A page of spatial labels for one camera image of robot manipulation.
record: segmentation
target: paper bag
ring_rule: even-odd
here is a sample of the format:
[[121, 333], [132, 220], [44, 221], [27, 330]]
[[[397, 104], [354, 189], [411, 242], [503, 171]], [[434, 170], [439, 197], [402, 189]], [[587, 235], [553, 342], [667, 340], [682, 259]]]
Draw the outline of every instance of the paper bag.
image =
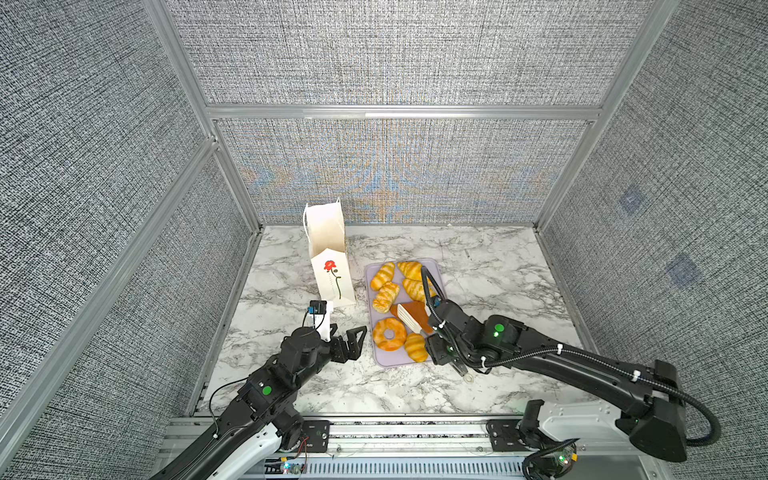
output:
[[335, 307], [353, 305], [355, 289], [349, 275], [341, 202], [309, 204], [304, 208], [304, 231], [310, 241], [310, 258], [320, 298]]

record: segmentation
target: textured wall panel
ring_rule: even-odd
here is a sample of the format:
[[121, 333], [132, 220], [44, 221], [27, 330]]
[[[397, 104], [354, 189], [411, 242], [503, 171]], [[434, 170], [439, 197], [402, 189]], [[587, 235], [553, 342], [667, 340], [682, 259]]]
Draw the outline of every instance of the textured wall panel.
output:
[[141, 2], [4, 2], [0, 414], [202, 134]]
[[651, 0], [168, 0], [214, 103], [599, 104]]
[[672, 362], [723, 422], [679, 480], [765, 478], [767, 51], [765, 2], [684, 0], [545, 232], [602, 352]]
[[209, 160], [3, 478], [146, 478], [169, 418], [187, 406], [249, 235]]
[[224, 120], [267, 223], [341, 197], [351, 222], [532, 222], [583, 121]]

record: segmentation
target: white marble surface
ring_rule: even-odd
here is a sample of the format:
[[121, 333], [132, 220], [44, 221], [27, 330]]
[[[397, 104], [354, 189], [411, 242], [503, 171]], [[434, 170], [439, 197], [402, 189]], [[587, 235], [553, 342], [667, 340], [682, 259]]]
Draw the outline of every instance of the white marble surface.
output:
[[[369, 325], [363, 270], [383, 260], [437, 260], [445, 294], [480, 321], [492, 314], [520, 320], [545, 335], [581, 346], [533, 231], [528, 227], [347, 228], [349, 266], [358, 303], [335, 310], [339, 331]], [[300, 326], [317, 285], [302, 227], [267, 227], [206, 391], [247, 376]], [[510, 412], [530, 399], [575, 402], [586, 393], [531, 372], [497, 368], [463, 381], [450, 366], [430, 362], [383, 369], [366, 338], [360, 360], [329, 363], [299, 392], [301, 413]], [[238, 386], [214, 398], [215, 412]]]

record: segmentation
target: robotic arm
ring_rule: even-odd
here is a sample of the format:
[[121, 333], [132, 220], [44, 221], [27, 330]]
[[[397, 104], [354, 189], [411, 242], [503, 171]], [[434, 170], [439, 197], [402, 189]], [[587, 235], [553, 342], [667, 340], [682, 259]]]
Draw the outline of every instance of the robotic arm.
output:
[[[312, 301], [308, 310], [324, 321], [326, 302]], [[239, 478], [278, 449], [298, 445], [303, 418], [293, 408], [299, 389], [328, 362], [357, 360], [367, 327], [347, 330], [347, 340], [330, 325], [330, 341], [321, 339], [320, 323], [301, 326], [280, 344], [280, 352], [252, 372], [221, 416], [181, 455], [151, 480], [227, 480]]]
[[[429, 271], [422, 268], [424, 291], [428, 282], [438, 296], [428, 299], [429, 325], [435, 330], [426, 340], [426, 348], [437, 365], [451, 364], [459, 374], [468, 368], [487, 374], [503, 366], [541, 373], [589, 392], [618, 408], [615, 418], [605, 425], [613, 434], [626, 435], [638, 450], [669, 462], [685, 462], [687, 446], [715, 443], [720, 437], [720, 423], [706, 406], [678, 388], [674, 366], [656, 360], [653, 367], [618, 362], [558, 342], [501, 315], [492, 315], [485, 323], [465, 314], [447, 300]], [[688, 439], [685, 434], [685, 406], [699, 410], [710, 423], [710, 432]], [[558, 409], [559, 415], [568, 412]], [[594, 431], [595, 415], [590, 425], [580, 423], [579, 415], [571, 421], [548, 421], [549, 411], [541, 400], [528, 403], [518, 423], [518, 441], [542, 451], [572, 444], [579, 427]]]

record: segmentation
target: marble table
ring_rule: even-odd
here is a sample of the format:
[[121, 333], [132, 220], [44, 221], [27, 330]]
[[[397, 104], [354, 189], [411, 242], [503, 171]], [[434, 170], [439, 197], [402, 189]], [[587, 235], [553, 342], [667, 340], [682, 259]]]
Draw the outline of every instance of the marble table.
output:
[[[530, 227], [347, 227], [349, 266], [358, 303], [333, 312], [339, 331], [369, 325], [366, 265], [384, 259], [434, 258], [445, 294], [480, 321], [492, 314], [520, 320], [545, 335], [581, 346]], [[219, 386], [247, 376], [301, 325], [318, 298], [302, 227], [267, 227], [251, 267], [204, 401]], [[577, 402], [589, 395], [532, 372], [497, 368], [467, 383], [450, 366], [431, 362], [383, 369], [366, 338], [362, 357], [330, 363], [296, 401], [318, 413], [522, 413], [530, 399]], [[213, 400], [221, 412], [239, 386]]]

